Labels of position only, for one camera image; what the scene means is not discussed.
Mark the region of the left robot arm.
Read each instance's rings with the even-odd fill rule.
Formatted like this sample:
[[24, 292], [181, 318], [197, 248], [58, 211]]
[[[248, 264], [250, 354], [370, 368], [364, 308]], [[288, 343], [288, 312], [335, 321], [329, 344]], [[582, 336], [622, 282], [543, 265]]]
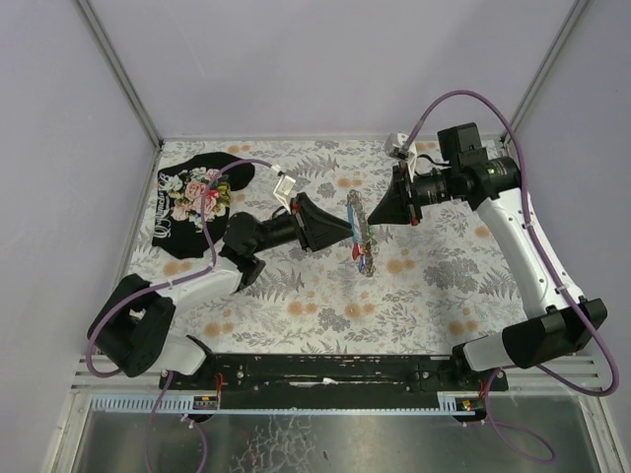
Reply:
[[211, 352], [190, 335], [172, 333], [176, 315], [252, 285], [265, 267], [261, 251], [296, 241], [316, 252], [352, 235], [350, 223], [318, 208], [304, 192], [266, 221], [236, 213], [211, 267], [156, 284], [136, 274], [124, 277], [90, 326], [88, 348], [99, 349], [128, 377], [150, 369], [192, 375]]

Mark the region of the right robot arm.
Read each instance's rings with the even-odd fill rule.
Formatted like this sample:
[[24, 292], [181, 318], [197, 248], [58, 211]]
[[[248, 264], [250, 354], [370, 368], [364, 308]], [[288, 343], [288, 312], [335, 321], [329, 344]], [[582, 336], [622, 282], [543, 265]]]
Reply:
[[519, 288], [526, 320], [454, 348], [465, 369], [486, 372], [516, 366], [528, 369], [584, 349], [592, 339], [576, 313], [600, 327], [607, 317], [602, 300], [588, 300], [551, 249], [546, 236], [540, 256], [527, 232], [532, 211], [523, 208], [521, 172], [509, 157], [490, 158], [478, 129], [466, 123], [438, 134], [446, 165], [418, 174], [419, 156], [407, 135], [392, 133], [386, 154], [397, 160], [389, 187], [370, 215], [370, 225], [416, 226], [425, 206], [460, 199], [469, 204], [499, 244]]

